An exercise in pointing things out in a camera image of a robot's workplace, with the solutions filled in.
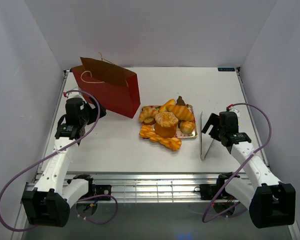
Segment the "large orange muffin bread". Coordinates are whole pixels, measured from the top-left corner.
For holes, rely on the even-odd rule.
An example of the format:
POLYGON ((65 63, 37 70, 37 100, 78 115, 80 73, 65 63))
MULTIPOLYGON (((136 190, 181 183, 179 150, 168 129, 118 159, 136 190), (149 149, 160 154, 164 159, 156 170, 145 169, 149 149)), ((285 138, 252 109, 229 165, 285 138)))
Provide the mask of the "large orange muffin bread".
POLYGON ((176 135, 179 120, 172 112, 159 112, 155 116, 154 131, 161 137, 172 138, 176 135))

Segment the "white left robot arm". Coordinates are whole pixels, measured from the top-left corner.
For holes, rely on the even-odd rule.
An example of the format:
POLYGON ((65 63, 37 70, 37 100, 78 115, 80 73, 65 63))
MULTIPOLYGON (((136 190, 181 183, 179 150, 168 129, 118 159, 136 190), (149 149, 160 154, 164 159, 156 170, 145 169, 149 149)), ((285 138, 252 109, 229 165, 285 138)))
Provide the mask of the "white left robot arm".
POLYGON ((79 149, 81 139, 88 135, 86 126, 96 126, 106 109, 94 95, 89 102, 84 92, 72 90, 66 97, 65 114, 57 122, 52 156, 32 190, 23 192, 23 204, 27 220, 32 226, 64 227, 70 210, 78 200, 90 200, 96 195, 93 178, 88 174, 76 175, 64 186, 70 163, 79 149))

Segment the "croissant bread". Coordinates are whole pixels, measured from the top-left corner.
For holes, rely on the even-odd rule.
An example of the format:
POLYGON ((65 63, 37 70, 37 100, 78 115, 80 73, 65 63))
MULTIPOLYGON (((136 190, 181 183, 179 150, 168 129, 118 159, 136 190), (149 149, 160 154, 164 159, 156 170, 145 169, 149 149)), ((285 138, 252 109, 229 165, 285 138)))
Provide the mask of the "croissant bread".
POLYGON ((143 111, 140 112, 138 120, 140 123, 143 123, 145 119, 155 118, 158 113, 159 113, 158 110, 155 108, 152 107, 145 108, 143 111))

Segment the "striped long loaf bread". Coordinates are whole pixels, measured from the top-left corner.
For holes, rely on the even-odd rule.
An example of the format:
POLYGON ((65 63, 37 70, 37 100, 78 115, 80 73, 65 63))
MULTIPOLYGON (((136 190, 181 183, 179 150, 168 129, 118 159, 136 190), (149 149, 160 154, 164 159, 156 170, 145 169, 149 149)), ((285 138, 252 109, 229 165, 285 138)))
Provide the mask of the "striped long loaf bread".
POLYGON ((180 121, 193 122, 195 120, 192 112, 185 105, 172 105, 169 104, 166 109, 173 113, 180 121))

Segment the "braided twisted bread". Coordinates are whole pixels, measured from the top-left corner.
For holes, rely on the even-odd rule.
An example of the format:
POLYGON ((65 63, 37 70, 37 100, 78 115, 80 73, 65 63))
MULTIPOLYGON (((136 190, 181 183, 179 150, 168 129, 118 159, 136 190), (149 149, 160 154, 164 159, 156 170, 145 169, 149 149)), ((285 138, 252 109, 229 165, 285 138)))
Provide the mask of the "braided twisted bread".
POLYGON ((139 136, 143 139, 149 139, 153 143, 160 143, 173 151, 179 150, 182 145, 182 141, 179 138, 162 137, 158 135, 150 125, 143 125, 140 129, 139 136))

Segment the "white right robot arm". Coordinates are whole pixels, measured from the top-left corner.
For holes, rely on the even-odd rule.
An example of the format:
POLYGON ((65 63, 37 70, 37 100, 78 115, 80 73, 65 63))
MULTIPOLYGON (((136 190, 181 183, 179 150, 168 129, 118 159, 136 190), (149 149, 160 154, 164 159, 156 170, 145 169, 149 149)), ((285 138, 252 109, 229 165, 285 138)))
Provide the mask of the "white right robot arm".
POLYGON ((289 226, 295 222, 296 190, 282 182, 258 156, 263 146, 254 148, 250 137, 239 131, 236 104, 219 114, 211 113, 201 127, 201 133, 219 141, 240 164, 234 172, 219 175, 215 193, 208 205, 218 197, 233 196, 249 212, 255 227, 289 226))

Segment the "red paper bag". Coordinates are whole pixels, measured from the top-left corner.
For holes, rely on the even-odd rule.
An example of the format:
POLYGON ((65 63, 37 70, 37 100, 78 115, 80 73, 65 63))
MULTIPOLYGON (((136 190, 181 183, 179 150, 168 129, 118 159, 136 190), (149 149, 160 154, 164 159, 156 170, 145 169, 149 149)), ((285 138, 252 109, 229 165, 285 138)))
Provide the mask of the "red paper bag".
POLYGON ((78 87, 107 110, 132 119, 141 104, 137 74, 107 60, 80 60, 71 68, 78 87))

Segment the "metal serving tongs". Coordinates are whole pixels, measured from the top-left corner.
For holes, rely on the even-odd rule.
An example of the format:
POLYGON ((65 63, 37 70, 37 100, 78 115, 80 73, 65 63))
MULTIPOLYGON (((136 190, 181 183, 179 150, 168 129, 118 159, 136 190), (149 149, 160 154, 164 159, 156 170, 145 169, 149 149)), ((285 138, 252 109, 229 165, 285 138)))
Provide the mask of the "metal serving tongs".
POLYGON ((200 159, 202 161, 205 160, 207 153, 213 143, 213 138, 209 135, 210 131, 212 130, 212 125, 208 125, 206 133, 203 133, 202 130, 204 129, 206 123, 209 120, 209 115, 201 112, 200 114, 200 159))

